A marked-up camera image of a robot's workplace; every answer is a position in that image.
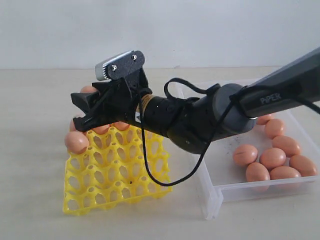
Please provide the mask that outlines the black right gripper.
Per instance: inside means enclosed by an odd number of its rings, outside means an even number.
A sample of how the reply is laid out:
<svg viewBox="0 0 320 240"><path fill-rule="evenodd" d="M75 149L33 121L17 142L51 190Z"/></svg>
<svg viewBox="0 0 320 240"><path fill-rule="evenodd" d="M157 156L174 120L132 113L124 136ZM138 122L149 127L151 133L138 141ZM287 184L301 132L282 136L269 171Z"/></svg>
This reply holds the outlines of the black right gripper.
<svg viewBox="0 0 320 240"><path fill-rule="evenodd" d="M70 94L72 103L89 115L73 118L74 127L80 132L101 127L105 123L134 123L136 112L144 108L140 102L144 97L149 98L152 95L143 69L118 80L93 82L92 87L97 91Z"/></svg>

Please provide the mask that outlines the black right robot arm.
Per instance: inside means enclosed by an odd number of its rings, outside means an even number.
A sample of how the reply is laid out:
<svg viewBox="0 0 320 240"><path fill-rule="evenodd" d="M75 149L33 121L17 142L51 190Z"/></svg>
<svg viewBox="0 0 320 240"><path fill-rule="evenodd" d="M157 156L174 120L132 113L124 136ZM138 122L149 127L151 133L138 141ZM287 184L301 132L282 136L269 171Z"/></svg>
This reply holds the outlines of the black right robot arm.
<svg viewBox="0 0 320 240"><path fill-rule="evenodd" d="M213 141L249 132L256 118L320 99L320 51L314 49L248 86L214 84L201 89L174 78L201 97L155 96L149 88L139 50L127 51L95 66L93 93L72 93L84 112L73 120L78 131L124 122L170 139L179 148L201 154Z"/></svg>

